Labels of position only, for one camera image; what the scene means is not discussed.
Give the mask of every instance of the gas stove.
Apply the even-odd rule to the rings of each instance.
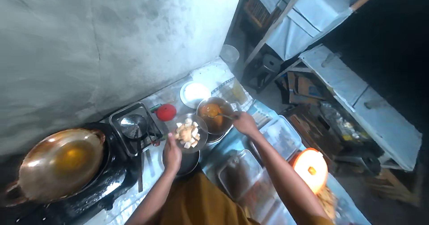
[[[12,208],[15,224],[83,224],[113,202],[137,181],[138,169],[127,156],[113,129],[106,123],[89,123],[86,129],[99,129],[106,135],[105,154],[95,180],[79,194],[47,205],[27,203]]]

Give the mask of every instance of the metal bowl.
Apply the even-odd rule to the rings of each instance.
[[[201,107],[209,103],[217,104],[221,108],[222,113],[228,116],[233,116],[234,109],[229,102],[227,102],[226,100],[220,97],[215,97],[215,96],[209,97],[201,101],[200,104],[198,105],[198,108],[196,109],[196,114],[206,122],[207,130],[209,134],[223,135],[231,128],[231,126],[233,125],[233,120],[222,117],[222,123],[221,125],[218,125],[215,123],[213,118],[210,118],[206,115],[202,115]],[[235,104],[237,105],[237,109],[241,111],[240,105],[238,103],[235,103]]]
[[[207,125],[203,121],[202,118],[198,117],[196,114],[185,114],[178,118],[175,118],[176,123],[185,123],[185,120],[187,118],[192,119],[192,122],[196,122],[198,124],[198,134],[200,134],[200,140],[198,140],[198,144],[195,147],[190,147],[189,149],[185,149],[184,145],[182,145],[179,141],[177,141],[177,146],[179,146],[182,153],[195,153],[199,150],[201,150],[207,142],[208,132],[207,132]]]
[[[176,174],[176,178],[188,175],[193,170],[195,170],[196,166],[198,165],[198,162],[200,161],[200,151],[196,151],[191,154],[183,154],[182,160],[180,162],[180,168],[179,171]],[[164,164],[164,151],[162,151],[162,157],[161,162]]]

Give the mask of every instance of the concrete wall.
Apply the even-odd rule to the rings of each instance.
[[[238,0],[0,0],[0,155],[218,56]]]

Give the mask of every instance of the spoon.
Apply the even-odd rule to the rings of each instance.
[[[225,117],[225,118],[229,118],[231,120],[236,119],[236,118],[230,117],[230,116],[222,114],[222,113],[217,113],[216,115],[213,115],[213,114],[215,114],[215,112],[212,112],[212,113],[210,113],[210,115],[207,115],[207,116],[210,117],[210,118],[215,118],[216,116],[219,115],[219,116],[222,116],[222,117]]]

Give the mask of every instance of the wok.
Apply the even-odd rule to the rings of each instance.
[[[18,180],[8,185],[2,205],[29,200],[50,203],[78,194],[100,167],[104,140],[101,131],[81,128],[46,137],[25,156]]]

